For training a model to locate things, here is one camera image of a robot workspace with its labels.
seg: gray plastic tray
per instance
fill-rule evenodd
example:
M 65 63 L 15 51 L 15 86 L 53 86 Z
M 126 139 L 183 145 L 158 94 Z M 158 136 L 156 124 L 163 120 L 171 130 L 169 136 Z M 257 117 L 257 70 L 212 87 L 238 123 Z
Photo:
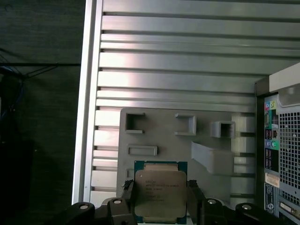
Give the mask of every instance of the gray plastic tray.
M 229 158 L 233 155 L 231 138 L 230 135 L 221 138 L 212 136 L 212 133 L 216 133 L 212 129 L 215 129 L 214 124 L 218 121 L 228 122 L 230 126 L 225 128 L 231 129 L 220 132 L 228 134 L 234 129 L 232 114 L 228 112 L 123 109 L 120 116 L 117 196 L 122 193 L 124 181 L 134 177 L 136 160 L 186 161 L 188 180 L 197 180 L 207 197 L 230 203 L 232 174 L 218 173 L 222 173 L 222 168 L 227 171 L 233 168 L 233 161 L 214 157 L 219 156 L 218 152 Z M 196 145 L 204 155 L 198 161 L 192 159 L 192 145 Z M 212 151 L 211 154 L 205 153 L 207 149 Z M 210 160 L 211 164 L 202 165 L 201 160 Z

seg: sticker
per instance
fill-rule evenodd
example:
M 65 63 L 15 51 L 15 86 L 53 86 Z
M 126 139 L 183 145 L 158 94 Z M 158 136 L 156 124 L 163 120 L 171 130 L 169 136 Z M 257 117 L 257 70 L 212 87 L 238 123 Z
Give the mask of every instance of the sticker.
M 280 203 L 280 207 L 288 212 L 292 212 L 292 209 L 287 205 L 283 204 L 282 202 Z
M 183 171 L 139 170 L 135 185 L 138 217 L 175 218 L 176 222 L 186 215 L 187 175 Z
M 278 176 L 266 172 L 265 182 L 279 188 L 280 178 Z
M 275 188 L 270 184 L 264 184 L 264 209 L 275 214 Z

